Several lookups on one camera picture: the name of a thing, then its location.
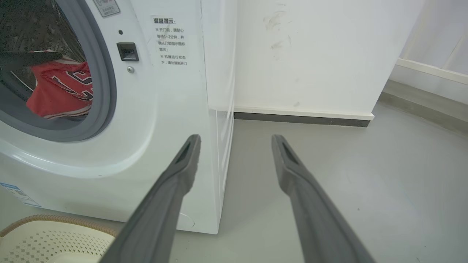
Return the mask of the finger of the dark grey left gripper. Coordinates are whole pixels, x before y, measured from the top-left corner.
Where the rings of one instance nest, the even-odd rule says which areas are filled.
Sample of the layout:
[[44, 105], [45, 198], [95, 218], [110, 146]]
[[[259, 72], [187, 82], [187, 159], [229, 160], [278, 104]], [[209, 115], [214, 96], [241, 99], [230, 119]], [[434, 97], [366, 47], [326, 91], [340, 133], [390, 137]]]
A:
[[167, 263], [184, 196], [199, 163], [201, 137], [189, 136], [101, 258], [102, 263]]

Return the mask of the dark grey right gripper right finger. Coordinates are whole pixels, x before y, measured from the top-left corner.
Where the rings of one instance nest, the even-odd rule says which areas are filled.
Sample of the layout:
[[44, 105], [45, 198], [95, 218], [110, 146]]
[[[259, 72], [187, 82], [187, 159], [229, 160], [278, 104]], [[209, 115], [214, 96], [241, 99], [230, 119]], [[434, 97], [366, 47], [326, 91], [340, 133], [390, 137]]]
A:
[[306, 263], [374, 263], [375, 259], [282, 135], [271, 138], [276, 175], [290, 198]]

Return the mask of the dark grey pointed right gripper left finger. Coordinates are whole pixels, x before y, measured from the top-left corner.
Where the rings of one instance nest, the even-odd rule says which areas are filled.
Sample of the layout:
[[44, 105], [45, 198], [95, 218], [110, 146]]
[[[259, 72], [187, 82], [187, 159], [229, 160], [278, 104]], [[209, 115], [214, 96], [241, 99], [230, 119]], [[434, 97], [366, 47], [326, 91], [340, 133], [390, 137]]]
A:
[[0, 52], [1, 70], [17, 70], [59, 60], [59, 52]]

